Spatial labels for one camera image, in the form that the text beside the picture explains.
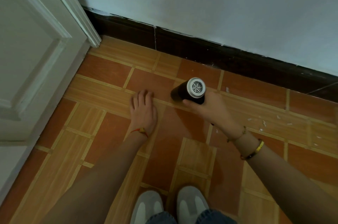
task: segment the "shoe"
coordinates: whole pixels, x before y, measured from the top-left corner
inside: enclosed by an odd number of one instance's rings
[[[177,195],[177,218],[179,224],[195,224],[198,216],[209,209],[201,191],[194,186],[182,188]]]
[[[130,224],[145,224],[151,216],[163,211],[159,193],[153,190],[146,191],[136,201]]]

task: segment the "floor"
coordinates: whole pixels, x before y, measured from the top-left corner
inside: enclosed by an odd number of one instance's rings
[[[170,99],[200,77],[235,118],[338,199],[338,104],[104,37],[92,48],[0,208],[0,224],[37,223],[111,141],[129,132],[130,96],[155,92],[158,125],[139,150],[106,223],[128,223],[149,188],[174,213],[175,193],[197,186],[212,208],[240,223],[290,223],[258,177],[215,126]]]

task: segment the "bracelet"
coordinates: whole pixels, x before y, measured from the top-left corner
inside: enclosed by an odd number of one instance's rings
[[[238,137],[238,138],[235,138],[235,139],[227,139],[226,140],[226,142],[230,142],[230,141],[235,141],[235,140],[238,140],[238,139],[240,139],[244,134],[246,134],[246,126],[243,126],[244,127],[244,130],[243,130],[243,132],[242,132],[242,134]]]
[[[246,158],[244,158],[243,155],[240,156],[242,160],[246,160],[247,161],[247,160],[251,159],[252,157],[254,157],[261,150],[262,146],[264,145],[264,141],[261,140],[261,139],[259,139],[259,141],[260,141],[260,144],[259,144],[258,148],[256,148],[256,150],[253,153],[251,153],[250,155],[248,155]]]
[[[144,128],[137,128],[136,130],[133,130],[130,133],[132,133],[134,131],[138,131],[139,133],[142,133],[142,134],[146,135],[147,138],[149,138],[148,134],[147,134],[147,132],[146,132],[146,130]]]

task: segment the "circular grille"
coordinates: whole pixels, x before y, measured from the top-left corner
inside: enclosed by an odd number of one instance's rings
[[[198,81],[195,81],[193,84],[192,84],[192,90],[195,92],[195,93],[200,93],[202,91],[202,84]]]

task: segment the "blue jeans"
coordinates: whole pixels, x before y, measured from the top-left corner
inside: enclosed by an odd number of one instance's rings
[[[196,224],[236,224],[233,219],[223,215],[219,211],[207,209],[197,218]],[[177,224],[170,213],[163,211],[149,218],[146,224]]]

